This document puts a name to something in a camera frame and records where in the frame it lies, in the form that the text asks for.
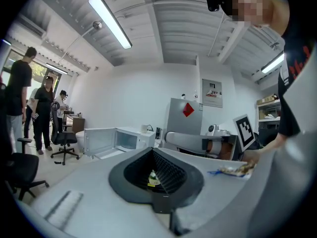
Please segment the red diamond sticker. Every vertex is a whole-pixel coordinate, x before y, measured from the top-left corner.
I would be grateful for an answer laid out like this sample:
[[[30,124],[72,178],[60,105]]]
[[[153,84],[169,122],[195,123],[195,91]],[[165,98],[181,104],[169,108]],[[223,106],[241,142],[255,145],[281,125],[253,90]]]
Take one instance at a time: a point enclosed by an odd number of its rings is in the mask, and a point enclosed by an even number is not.
[[[187,103],[183,109],[183,114],[185,117],[190,116],[195,110],[192,108],[192,106]]]

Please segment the grey wall panel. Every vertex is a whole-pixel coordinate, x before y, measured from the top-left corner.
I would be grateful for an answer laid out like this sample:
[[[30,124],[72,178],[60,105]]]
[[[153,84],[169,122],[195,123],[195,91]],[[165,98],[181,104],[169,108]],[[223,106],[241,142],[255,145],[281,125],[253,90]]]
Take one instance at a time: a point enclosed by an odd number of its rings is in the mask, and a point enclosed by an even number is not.
[[[221,82],[202,79],[202,103],[204,106],[223,107]]]

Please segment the long ceiling light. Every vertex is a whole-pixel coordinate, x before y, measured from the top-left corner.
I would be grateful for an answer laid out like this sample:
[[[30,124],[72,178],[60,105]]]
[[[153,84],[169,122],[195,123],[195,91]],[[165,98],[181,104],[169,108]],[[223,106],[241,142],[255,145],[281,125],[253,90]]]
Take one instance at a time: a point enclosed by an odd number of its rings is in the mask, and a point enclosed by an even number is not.
[[[106,24],[111,33],[124,49],[132,48],[132,43],[124,32],[123,28],[111,12],[105,0],[89,0],[89,5],[94,9],[101,20]]]

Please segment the person's left forearm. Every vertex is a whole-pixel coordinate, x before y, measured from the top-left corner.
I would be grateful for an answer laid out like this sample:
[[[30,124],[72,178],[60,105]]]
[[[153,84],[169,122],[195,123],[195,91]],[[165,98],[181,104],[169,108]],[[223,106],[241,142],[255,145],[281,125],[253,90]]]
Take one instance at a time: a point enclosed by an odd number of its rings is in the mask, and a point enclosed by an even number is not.
[[[276,138],[270,142],[267,146],[265,146],[262,149],[258,150],[245,150],[243,153],[242,161],[243,162],[254,162],[257,163],[260,159],[260,157],[264,153],[268,153],[274,149],[277,149],[284,145],[285,141],[287,140],[287,136],[282,135],[280,133],[277,134]]]

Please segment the cardboard box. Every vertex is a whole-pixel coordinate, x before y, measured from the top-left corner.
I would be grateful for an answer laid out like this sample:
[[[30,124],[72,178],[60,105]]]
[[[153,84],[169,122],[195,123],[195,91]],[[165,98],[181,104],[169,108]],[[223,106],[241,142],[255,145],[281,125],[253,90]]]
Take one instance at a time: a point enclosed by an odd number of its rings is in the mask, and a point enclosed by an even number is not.
[[[267,97],[264,97],[262,99],[257,100],[257,105],[262,105],[262,104],[269,103],[272,101],[275,101],[274,95],[270,95],[270,96],[267,96]]]

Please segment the ceiling light near shelf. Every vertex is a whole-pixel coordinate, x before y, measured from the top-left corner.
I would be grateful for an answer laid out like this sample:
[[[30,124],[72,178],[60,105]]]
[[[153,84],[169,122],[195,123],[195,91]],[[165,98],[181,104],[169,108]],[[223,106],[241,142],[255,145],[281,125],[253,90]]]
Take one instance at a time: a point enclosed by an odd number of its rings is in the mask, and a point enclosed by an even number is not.
[[[268,73],[272,69],[276,68],[280,63],[284,61],[284,56],[284,52],[281,52],[277,57],[275,57],[271,62],[269,62],[261,69],[262,73]]]

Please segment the silver fridge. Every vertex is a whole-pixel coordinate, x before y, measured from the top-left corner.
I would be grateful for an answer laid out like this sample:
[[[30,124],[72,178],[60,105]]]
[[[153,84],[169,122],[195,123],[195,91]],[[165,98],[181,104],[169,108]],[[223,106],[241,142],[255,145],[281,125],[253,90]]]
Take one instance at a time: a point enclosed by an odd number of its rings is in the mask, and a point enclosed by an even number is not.
[[[185,117],[183,109],[189,103],[195,110]],[[174,131],[184,134],[200,135],[203,118],[203,104],[195,101],[171,98],[166,108],[163,134]]]

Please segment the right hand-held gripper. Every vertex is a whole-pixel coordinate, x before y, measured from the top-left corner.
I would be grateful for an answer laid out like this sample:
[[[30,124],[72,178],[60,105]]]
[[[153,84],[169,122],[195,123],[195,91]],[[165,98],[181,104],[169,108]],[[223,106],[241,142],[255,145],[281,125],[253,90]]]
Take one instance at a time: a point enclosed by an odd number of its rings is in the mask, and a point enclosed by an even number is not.
[[[186,153],[221,160],[241,160],[244,151],[256,140],[248,115],[244,114],[218,126],[228,130],[231,135],[216,137],[169,131],[164,140]]]

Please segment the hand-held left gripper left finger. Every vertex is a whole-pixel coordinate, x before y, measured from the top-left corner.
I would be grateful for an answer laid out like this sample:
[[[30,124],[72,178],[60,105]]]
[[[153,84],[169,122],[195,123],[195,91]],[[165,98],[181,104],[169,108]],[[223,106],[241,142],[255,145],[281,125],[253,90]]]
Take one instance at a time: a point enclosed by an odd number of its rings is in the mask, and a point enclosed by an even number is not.
[[[152,151],[152,147],[148,147],[128,152],[128,158],[111,169],[109,185],[126,202],[152,204],[152,193],[147,186],[152,171]]]

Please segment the crumpled tape with blue strip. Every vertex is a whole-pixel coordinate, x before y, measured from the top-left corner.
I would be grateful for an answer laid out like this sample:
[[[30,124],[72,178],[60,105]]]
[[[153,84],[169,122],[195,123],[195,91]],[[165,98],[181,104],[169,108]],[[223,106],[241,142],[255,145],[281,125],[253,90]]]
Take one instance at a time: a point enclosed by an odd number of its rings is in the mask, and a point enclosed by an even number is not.
[[[249,179],[254,172],[256,165],[257,164],[254,162],[247,162],[246,164],[240,165],[237,168],[223,166],[215,171],[207,171],[207,173],[214,176],[223,174],[236,178]]]

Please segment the ceiling light near window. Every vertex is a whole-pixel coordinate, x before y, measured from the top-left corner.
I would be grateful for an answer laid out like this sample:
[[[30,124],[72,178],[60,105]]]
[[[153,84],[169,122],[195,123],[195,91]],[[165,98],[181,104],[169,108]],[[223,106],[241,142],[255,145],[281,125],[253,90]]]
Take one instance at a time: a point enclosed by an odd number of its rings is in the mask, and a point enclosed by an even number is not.
[[[59,69],[59,68],[57,68],[56,66],[53,66],[53,65],[51,65],[51,64],[49,64],[49,63],[46,63],[46,66],[47,66],[48,68],[50,68],[50,69],[52,69],[52,70],[58,72],[58,73],[68,74],[66,71],[64,71],[64,70],[62,70],[62,69]]]

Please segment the brown wooden desk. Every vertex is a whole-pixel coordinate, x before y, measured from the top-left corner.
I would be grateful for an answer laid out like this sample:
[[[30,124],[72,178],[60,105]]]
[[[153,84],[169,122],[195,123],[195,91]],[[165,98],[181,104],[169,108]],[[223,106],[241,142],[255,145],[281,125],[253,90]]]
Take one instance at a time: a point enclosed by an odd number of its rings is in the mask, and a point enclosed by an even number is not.
[[[63,113],[63,130],[78,133],[84,130],[85,119],[81,113],[77,115],[73,111],[64,111]]]

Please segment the white microwave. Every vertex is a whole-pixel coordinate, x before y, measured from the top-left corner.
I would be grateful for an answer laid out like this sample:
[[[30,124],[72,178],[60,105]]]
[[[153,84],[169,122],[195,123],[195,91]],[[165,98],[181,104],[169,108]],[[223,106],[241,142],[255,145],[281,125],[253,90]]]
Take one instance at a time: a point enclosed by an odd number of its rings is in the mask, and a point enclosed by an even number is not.
[[[87,128],[84,130],[84,154],[105,159],[136,149],[154,147],[155,133],[131,127]]]

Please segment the white air conditioner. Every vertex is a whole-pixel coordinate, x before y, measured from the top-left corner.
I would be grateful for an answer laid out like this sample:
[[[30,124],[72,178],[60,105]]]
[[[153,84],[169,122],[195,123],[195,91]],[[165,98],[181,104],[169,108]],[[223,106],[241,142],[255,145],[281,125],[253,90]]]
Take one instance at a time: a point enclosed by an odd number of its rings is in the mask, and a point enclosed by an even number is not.
[[[41,39],[46,36],[46,31],[44,29],[42,29],[40,26],[38,26],[36,23],[34,23],[32,20],[28,19],[24,15],[18,15],[15,22]]]

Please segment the black office chair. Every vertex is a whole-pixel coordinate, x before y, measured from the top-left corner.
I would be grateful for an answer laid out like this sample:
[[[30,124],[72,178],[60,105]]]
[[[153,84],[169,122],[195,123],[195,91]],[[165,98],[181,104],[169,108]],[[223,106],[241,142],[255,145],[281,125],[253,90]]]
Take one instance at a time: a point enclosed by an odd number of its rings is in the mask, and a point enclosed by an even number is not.
[[[36,198],[31,188],[42,184],[49,188],[50,185],[45,180],[34,181],[39,167],[39,157],[25,153],[25,145],[32,140],[18,138],[17,141],[22,144],[22,153],[11,154],[4,168],[4,180],[9,184],[13,194],[20,189],[18,200],[22,201],[25,193]]]
[[[72,155],[75,156],[77,160],[80,159],[79,155],[75,153],[74,148],[67,149],[66,147],[70,144],[77,143],[76,135],[73,131],[58,131],[58,117],[57,117],[57,110],[59,109],[59,103],[53,102],[51,105],[51,112],[52,112],[52,118],[53,118],[53,130],[52,130],[52,136],[51,136],[51,142],[54,145],[61,145],[62,149],[58,152],[52,153],[51,158],[53,158],[55,155],[63,154],[63,160],[61,164],[65,165],[65,158],[66,155]]]

